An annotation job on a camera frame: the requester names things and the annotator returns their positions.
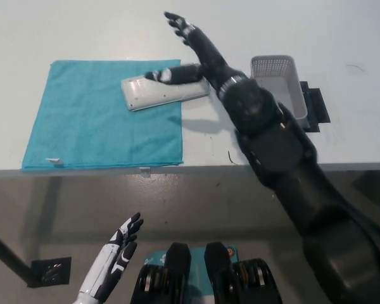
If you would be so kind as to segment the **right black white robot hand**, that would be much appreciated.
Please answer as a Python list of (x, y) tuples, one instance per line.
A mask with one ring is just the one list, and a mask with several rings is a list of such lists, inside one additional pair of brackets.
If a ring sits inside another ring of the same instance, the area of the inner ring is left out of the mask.
[(195, 52), (199, 62), (150, 71), (144, 74), (146, 79), (171, 86), (206, 79), (217, 92), (224, 91), (235, 83), (247, 79), (243, 72), (227, 64), (213, 42), (200, 28), (175, 13), (166, 11), (164, 16), (174, 29), (176, 36), (182, 38), (183, 44)]

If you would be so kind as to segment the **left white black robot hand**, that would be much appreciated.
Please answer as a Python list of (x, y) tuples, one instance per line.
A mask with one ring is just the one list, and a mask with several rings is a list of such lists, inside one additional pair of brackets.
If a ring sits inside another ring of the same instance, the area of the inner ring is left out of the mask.
[(137, 248), (136, 233), (144, 223), (137, 212), (129, 217), (102, 247), (91, 265), (75, 303), (105, 303)]

